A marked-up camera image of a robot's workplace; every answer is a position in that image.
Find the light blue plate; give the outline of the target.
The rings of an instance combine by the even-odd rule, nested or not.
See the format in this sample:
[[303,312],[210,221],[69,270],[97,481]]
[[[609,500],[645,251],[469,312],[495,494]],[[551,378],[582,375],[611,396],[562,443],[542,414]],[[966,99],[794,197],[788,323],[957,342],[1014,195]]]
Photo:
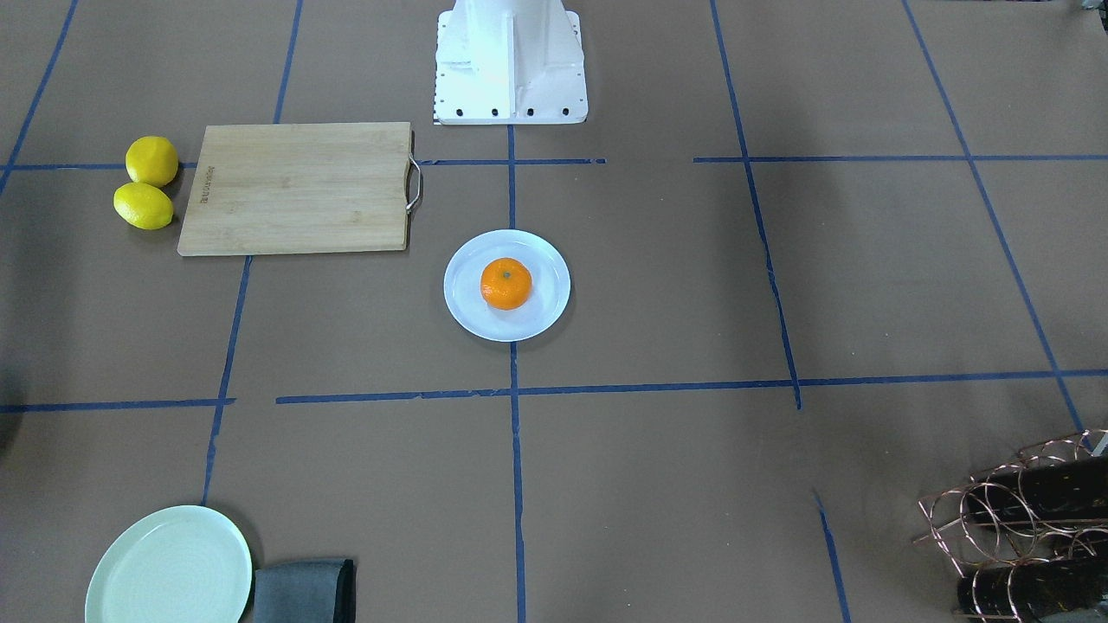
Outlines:
[[[531,275],[526,299],[499,309],[481,294],[481,276],[494,261],[519,261]],[[548,241],[525,229],[491,229],[466,241],[443,277],[448,312],[468,331],[491,343],[522,343],[548,330],[570,304],[570,265]]]

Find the orange fruit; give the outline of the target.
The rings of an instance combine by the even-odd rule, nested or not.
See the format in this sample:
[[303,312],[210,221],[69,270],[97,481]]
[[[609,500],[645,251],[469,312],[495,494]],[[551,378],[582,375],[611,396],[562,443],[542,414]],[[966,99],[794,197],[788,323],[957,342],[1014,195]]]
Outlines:
[[519,309],[531,298],[531,272],[512,257],[490,261],[481,272],[480,292],[488,306],[501,312]]

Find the mint green plate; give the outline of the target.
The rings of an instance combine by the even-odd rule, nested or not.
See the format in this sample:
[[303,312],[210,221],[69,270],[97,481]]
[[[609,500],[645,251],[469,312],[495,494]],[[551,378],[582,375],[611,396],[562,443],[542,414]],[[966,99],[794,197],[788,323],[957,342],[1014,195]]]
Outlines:
[[170,505],[107,547],[88,583],[88,622],[237,622],[254,566],[242,530],[206,505]]

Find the wooden cutting board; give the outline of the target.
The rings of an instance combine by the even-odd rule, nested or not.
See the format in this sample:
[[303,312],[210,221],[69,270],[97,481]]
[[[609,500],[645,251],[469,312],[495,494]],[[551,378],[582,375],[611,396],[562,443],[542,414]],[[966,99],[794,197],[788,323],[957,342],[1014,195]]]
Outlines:
[[408,122],[211,125],[177,251],[404,251],[421,185]]

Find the dark grey folded cloth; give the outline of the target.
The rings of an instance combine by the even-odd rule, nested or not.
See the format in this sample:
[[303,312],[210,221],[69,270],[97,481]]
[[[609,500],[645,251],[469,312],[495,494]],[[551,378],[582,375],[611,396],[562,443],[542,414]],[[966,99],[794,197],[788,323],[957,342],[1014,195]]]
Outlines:
[[301,559],[254,572],[254,622],[353,622],[356,564],[349,556]]

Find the yellow lemon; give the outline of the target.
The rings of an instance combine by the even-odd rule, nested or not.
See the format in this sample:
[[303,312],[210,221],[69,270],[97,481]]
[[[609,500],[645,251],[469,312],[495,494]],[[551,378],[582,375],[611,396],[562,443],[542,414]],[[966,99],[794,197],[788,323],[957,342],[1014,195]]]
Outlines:
[[170,137],[136,137],[124,154],[124,167],[132,182],[165,188],[177,177],[177,147]]
[[173,202],[161,188],[140,182],[119,186],[113,193],[113,208],[138,229],[166,228],[175,214]]

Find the dark wine bottle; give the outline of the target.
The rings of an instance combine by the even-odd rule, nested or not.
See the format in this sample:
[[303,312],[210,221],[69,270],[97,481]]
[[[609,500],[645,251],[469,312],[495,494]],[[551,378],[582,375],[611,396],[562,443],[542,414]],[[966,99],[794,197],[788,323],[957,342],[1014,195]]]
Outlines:
[[1076,528],[1107,517],[1107,458],[994,476],[970,489],[965,512],[979,524],[1005,523],[1029,530],[1042,522]]
[[1100,556],[986,568],[957,584],[974,622],[1105,622],[1107,564]]

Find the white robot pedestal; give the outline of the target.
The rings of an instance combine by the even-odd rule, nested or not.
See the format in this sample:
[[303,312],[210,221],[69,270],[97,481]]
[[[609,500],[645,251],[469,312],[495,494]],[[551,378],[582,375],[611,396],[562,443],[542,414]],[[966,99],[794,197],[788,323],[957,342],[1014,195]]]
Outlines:
[[579,16],[562,1],[456,1],[438,16],[433,122],[582,124]]

